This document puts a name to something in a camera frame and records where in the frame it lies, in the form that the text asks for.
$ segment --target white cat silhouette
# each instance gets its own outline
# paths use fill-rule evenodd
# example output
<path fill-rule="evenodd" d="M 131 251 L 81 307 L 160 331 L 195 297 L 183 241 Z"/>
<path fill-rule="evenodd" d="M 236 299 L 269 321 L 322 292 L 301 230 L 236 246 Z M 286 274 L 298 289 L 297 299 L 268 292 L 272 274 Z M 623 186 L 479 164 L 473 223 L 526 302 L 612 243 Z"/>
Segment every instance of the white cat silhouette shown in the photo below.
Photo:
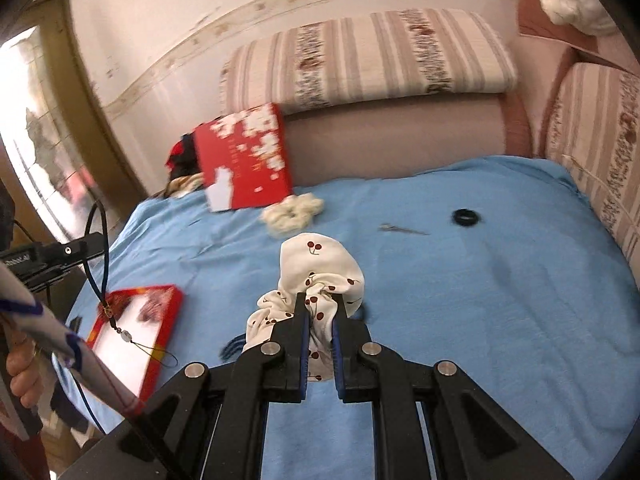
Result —
<path fill-rule="evenodd" d="M 216 168 L 216 181 L 205 191 L 212 211 L 231 209 L 231 199 L 234 194 L 233 176 L 234 172 L 225 166 Z"/>

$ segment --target blue bed sheet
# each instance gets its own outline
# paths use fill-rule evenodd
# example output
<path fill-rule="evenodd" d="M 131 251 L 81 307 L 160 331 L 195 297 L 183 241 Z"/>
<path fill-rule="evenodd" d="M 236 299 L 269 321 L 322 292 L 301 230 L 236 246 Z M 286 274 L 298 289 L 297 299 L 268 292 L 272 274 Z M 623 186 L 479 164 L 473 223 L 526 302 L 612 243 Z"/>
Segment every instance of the blue bed sheet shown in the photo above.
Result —
<path fill-rule="evenodd" d="M 640 412 L 640 296 L 562 167 L 492 156 L 297 191 L 326 201 L 309 230 L 340 240 L 359 262 L 376 341 L 409 360 L 457 362 L 577 480 L 604 471 Z M 454 224 L 459 208 L 481 222 Z M 180 366 L 220 364 L 220 349 L 275 287 L 281 240 L 259 214 L 212 214 L 202 192 L 147 200 L 111 248 L 110 290 L 175 283 L 184 291 L 168 346 Z M 429 235 L 381 232 L 382 223 Z M 82 316 L 81 336 L 96 303 L 85 286 L 69 317 Z M 175 371 L 164 370 L 159 385 Z M 67 371 L 59 374 L 87 413 Z M 119 423 L 90 403 L 107 430 Z M 302 405 L 272 405 L 262 477 L 373 478 L 369 406 L 342 404 L 333 383 L 310 384 Z"/>

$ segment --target bed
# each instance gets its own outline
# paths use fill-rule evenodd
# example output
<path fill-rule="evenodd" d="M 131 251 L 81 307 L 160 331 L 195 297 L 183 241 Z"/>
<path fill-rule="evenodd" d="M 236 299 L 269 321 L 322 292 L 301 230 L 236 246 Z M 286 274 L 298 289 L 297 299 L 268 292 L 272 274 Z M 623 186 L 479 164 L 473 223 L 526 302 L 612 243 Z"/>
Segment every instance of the bed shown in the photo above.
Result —
<path fill-rule="evenodd" d="M 253 77 L 246 65 L 245 82 Z M 223 82 L 229 77 L 223 73 Z M 373 339 L 408 360 L 457 362 L 575 479 L 592 480 L 640 413 L 640 294 L 620 242 L 567 169 L 504 155 L 523 145 L 507 140 L 514 107 L 500 100 L 510 89 L 294 110 L 286 118 L 292 174 L 297 194 L 326 203 L 309 230 L 336 238 L 363 270 Z M 241 97 L 234 106 L 252 104 L 250 92 L 234 92 Z M 432 124 L 443 106 L 455 118 Z M 469 106 L 475 115 L 456 116 Z M 478 124 L 482 113 L 487 121 Z M 459 151 L 442 154 L 438 136 Z M 340 164 L 328 162 L 334 155 Z M 454 224 L 459 208 L 476 211 L 481 222 Z M 111 290 L 171 283 L 184 292 L 168 345 L 180 366 L 220 364 L 221 348 L 275 286 L 282 240 L 269 236 L 259 215 L 212 214 L 202 191 L 152 198 L 113 244 Z M 384 232 L 383 223 L 428 235 Z M 94 323 L 96 303 L 86 286 L 69 315 L 82 317 L 81 336 Z M 177 369 L 163 369 L 158 386 Z M 88 416 L 68 372 L 58 373 Z M 88 400 L 106 430 L 120 422 Z M 270 408 L 262 477 L 373 478 L 372 452 L 369 407 L 343 405 L 331 381 L 313 383 L 302 405 Z"/>

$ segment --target white plush toy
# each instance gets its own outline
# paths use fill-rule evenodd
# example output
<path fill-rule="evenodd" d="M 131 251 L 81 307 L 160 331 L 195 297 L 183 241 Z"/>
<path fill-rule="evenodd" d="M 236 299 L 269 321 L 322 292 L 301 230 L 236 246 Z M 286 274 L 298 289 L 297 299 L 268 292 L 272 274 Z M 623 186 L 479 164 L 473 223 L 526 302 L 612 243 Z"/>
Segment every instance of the white plush toy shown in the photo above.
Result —
<path fill-rule="evenodd" d="M 307 227 L 314 215 L 322 212 L 324 200 L 312 193 L 289 195 L 282 202 L 268 206 L 260 219 L 273 236 L 282 236 Z"/>
<path fill-rule="evenodd" d="M 618 28 L 599 0 L 540 0 L 555 25 L 573 25 L 590 36 L 607 36 Z"/>

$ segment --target striped fabric cover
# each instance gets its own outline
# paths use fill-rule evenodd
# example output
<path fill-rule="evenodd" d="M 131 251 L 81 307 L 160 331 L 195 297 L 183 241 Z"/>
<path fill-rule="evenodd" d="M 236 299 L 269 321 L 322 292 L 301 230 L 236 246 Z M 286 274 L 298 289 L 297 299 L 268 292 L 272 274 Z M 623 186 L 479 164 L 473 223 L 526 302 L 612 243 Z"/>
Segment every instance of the striped fabric cover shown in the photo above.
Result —
<path fill-rule="evenodd" d="M 437 92 L 501 93 L 516 72 L 475 13 L 374 12 L 278 32 L 238 48 L 221 73 L 222 113 L 268 102 L 284 114 Z"/>
<path fill-rule="evenodd" d="M 640 78 L 577 63 L 561 84 L 546 156 L 570 170 L 640 285 Z"/>

